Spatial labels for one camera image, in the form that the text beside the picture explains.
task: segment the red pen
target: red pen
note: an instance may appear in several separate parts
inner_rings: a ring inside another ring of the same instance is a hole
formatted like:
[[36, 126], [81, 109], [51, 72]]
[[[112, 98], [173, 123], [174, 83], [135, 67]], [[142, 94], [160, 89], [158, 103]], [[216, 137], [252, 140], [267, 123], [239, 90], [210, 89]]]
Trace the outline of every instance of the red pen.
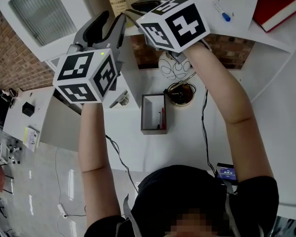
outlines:
[[166, 129], [166, 124], [165, 124], [165, 120], [164, 120], [164, 108], [162, 108], [162, 129], [163, 130]]

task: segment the person's right arm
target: person's right arm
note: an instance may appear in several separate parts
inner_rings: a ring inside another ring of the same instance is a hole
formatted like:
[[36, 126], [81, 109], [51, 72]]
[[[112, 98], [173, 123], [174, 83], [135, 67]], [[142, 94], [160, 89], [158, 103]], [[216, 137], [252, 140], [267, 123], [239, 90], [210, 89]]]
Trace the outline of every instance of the person's right arm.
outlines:
[[184, 51], [226, 124], [238, 182], [273, 177], [250, 100], [240, 83], [201, 43]]

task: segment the storage box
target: storage box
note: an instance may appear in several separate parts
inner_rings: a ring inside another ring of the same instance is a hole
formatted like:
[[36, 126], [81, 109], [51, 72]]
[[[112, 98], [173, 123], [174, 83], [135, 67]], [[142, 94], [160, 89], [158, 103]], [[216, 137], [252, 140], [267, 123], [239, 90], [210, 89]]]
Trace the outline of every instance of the storage box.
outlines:
[[142, 96], [141, 131], [145, 135], [167, 134], [167, 112], [164, 94]]

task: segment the blue pen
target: blue pen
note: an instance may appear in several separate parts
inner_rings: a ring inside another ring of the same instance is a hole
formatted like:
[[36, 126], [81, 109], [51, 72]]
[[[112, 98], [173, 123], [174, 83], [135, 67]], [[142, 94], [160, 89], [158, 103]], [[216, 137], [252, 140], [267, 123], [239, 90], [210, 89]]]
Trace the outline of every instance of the blue pen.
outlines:
[[215, 9], [222, 15], [222, 17], [224, 18], [224, 20], [226, 20], [227, 22], [229, 22], [230, 21], [230, 17], [228, 16], [227, 13], [224, 12], [224, 10], [219, 6], [219, 4], [214, 1], [213, 2], [213, 5], [214, 5]]

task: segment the red book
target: red book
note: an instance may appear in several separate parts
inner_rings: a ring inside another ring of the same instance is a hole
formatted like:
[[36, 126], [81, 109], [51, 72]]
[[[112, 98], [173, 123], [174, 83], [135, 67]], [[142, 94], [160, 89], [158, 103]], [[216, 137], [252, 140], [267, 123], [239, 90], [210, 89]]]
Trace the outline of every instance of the red book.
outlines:
[[296, 13], [296, 0], [258, 0], [253, 19], [269, 32]]

